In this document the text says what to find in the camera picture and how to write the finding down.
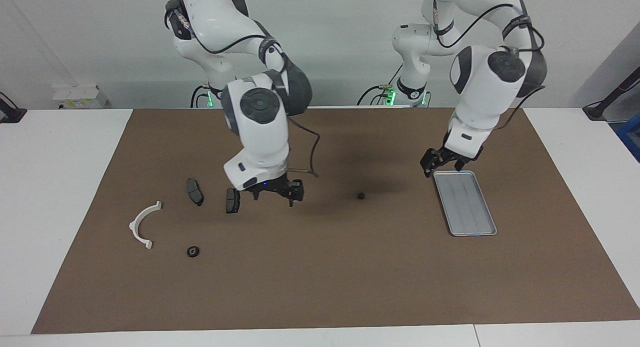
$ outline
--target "black pole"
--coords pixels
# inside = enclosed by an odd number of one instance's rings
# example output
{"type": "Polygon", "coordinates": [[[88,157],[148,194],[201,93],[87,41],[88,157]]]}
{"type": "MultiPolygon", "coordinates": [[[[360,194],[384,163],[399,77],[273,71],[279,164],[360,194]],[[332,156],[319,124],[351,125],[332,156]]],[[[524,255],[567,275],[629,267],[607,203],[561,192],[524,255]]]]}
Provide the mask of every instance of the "black pole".
{"type": "Polygon", "coordinates": [[[603,121],[602,114],[604,110],[606,110],[618,97],[622,96],[625,92],[629,91],[633,85],[638,82],[640,79],[640,67],[636,68],[633,73],[631,73],[624,82],[620,83],[618,87],[616,87],[613,92],[608,94],[605,99],[602,99],[601,103],[599,103],[595,107],[584,107],[582,110],[587,114],[592,121],[603,121]]]}
{"type": "Polygon", "coordinates": [[[0,124],[17,124],[23,119],[27,110],[24,108],[13,108],[6,101],[0,98],[0,112],[6,117],[0,119],[0,124]]]}

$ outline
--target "brown table surface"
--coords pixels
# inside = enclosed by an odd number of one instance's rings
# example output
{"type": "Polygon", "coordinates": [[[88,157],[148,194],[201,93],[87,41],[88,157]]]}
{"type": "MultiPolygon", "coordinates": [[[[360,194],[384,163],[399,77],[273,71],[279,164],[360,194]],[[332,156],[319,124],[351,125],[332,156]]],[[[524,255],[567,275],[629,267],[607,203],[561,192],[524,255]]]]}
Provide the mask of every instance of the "brown table surface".
{"type": "MultiPolygon", "coordinates": [[[[498,234],[450,235],[418,161],[451,112],[308,110],[296,119],[322,140],[320,178],[290,175],[304,201],[243,192],[226,215],[222,165],[242,145],[222,112],[135,110],[32,332],[640,320],[521,111],[468,165],[498,234]],[[156,201],[148,250],[128,225],[156,201]]],[[[290,126],[291,167],[307,167],[313,141],[290,126]]]]}

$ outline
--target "white table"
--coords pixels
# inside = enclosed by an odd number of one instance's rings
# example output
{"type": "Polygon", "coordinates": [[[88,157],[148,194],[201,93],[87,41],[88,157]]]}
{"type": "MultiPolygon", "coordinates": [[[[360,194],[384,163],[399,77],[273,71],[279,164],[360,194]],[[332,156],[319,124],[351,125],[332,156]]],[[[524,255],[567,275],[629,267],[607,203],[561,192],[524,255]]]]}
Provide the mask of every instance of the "white table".
{"type": "MultiPolygon", "coordinates": [[[[640,164],[605,122],[580,109],[525,111],[639,303],[640,164]]],[[[0,347],[640,346],[640,320],[29,335],[130,116],[31,110],[19,124],[0,124],[0,347]]]]}

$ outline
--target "silver tray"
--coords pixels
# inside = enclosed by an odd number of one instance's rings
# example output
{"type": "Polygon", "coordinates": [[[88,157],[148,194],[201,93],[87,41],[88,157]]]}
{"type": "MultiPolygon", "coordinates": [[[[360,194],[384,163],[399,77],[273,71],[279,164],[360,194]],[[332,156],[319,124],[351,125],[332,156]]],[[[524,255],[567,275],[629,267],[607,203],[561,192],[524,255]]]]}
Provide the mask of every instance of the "silver tray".
{"type": "Polygon", "coordinates": [[[475,173],[436,171],[433,179],[451,235],[493,236],[498,233],[475,173]]]}

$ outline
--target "robotic arm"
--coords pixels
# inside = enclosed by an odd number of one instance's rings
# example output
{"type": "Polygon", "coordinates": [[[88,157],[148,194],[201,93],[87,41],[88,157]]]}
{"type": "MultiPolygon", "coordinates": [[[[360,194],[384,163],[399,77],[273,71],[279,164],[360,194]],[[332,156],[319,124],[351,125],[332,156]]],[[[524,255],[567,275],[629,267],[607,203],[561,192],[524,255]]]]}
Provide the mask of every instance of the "robotic arm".
{"type": "Polygon", "coordinates": [[[422,15],[428,25],[402,25],[393,34],[393,46],[404,60],[396,81],[400,101],[419,101],[430,73],[428,56],[457,54],[450,80],[460,94],[443,146],[428,149],[420,161],[429,178],[449,162],[455,161],[455,169],[461,170],[477,160],[483,143],[514,99],[527,98],[543,88],[547,63],[523,0],[424,0],[422,15]],[[457,8],[497,26],[503,45],[460,49],[458,42],[466,31],[460,34],[455,26],[457,8]]]}
{"type": "Polygon", "coordinates": [[[256,200],[267,191],[285,197],[290,206],[302,201],[302,181],[287,178],[287,117],[304,113],[311,102],[307,76],[278,41],[249,18],[245,0],[170,0],[164,17],[167,28],[173,30],[176,50],[204,69],[228,128],[244,147],[224,164],[234,187],[227,192],[227,213],[238,212],[238,191],[243,190],[256,200]],[[268,70],[235,79],[224,53],[257,56],[268,70]]]}

